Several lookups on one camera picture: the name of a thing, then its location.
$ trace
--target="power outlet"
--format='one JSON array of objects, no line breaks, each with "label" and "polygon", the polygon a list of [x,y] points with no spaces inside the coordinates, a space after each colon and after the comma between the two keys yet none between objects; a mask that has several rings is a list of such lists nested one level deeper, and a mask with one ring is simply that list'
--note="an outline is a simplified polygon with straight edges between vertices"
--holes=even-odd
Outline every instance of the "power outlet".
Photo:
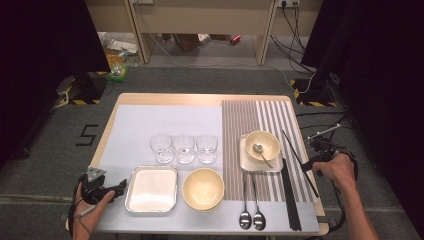
[{"label": "power outlet", "polygon": [[286,8],[299,7],[300,5],[300,0],[278,0],[277,7],[283,7],[283,1],[286,2]]}]

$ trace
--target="white plate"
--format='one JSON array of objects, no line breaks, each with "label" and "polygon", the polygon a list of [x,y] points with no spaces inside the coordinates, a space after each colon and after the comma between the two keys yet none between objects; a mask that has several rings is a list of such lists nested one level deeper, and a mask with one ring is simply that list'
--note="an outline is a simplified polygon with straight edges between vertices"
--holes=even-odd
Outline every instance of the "white plate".
[{"label": "white plate", "polygon": [[177,169],[140,166],[131,176],[125,207],[130,212],[168,212],[176,201]]},{"label": "white plate", "polygon": [[246,138],[248,134],[240,137],[240,166],[246,171],[259,172],[279,172],[283,169],[283,161],[281,153],[276,158],[270,159],[268,162],[273,166],[269,168],[264,161],[259,161],[251,157],[246,152]]}]

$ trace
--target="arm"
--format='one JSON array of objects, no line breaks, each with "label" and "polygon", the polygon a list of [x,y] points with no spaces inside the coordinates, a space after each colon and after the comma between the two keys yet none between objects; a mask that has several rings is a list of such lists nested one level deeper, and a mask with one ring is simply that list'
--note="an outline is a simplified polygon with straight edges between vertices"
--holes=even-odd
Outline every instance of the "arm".
[{"label": "arm", "polygon": [[90,205],[82,200],[81,183],[79,184],[75,198],[75,204],[77,207],[75,209],[74,224],[72,229],[74,240],[90,239],[90,234],[96,228],[103,214],[103,210],[109,201],[113,198],[114,194],[114,191],[108,192],[93,210],[81,216],[81,213],[84,213],[85,210],[92,208],[93,205]]},{"label": "arm", "polygon": [[313,170],[321,170],[322,173],[334,181],[340,189],[344,203],[349,235],[352,240],[378,239],[377,233],[371,224],[355,182],[353,163],[346,154],[337,154],[328,163],[316,162]]}]

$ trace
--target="gray striped mat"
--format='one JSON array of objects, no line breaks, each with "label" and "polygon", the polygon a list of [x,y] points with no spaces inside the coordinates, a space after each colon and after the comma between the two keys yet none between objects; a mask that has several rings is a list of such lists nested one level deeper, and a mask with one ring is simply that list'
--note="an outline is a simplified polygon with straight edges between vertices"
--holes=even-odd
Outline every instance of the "gray striped mat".
[{"label": "gray striped mat", "polygon": [[[302,162],[308,157],[299,133],[296,116],[289,101],[223,101],[223,151],[225,200],[243,201],[243,169],[239,160],[239,138],[252,131],[267,131],[281,143],[281,155],[287,160],[296,202],[312,202],[313,193],[295,155],[281,130],[284,130]],[[251,177],[256,180],[260,201],[285,202],[281,172],[249,172],[247,199],[254,201]]]}]

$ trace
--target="bowl on plate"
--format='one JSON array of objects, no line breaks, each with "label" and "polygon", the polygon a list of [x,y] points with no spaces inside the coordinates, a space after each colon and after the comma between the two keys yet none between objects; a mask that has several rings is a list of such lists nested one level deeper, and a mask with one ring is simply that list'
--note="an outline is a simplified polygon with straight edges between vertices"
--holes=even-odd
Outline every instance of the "bowl on plate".
[{"label": "bowl on plate", "polygon": [[265,131],[251,132],[246,137],[246,152],[254,159],[263,161],[260,153],[253,149],[254,144],[262,145],[262,155],[267,159],[271,160],[278,156],[281,151],[280,141],[271,133]]},{"label": "bowl on plate", "polygon": [[224,181],[210,168],[199,168],[191,172],[183,184],[186,203],[197,211],[215,208],[224,197]]}]

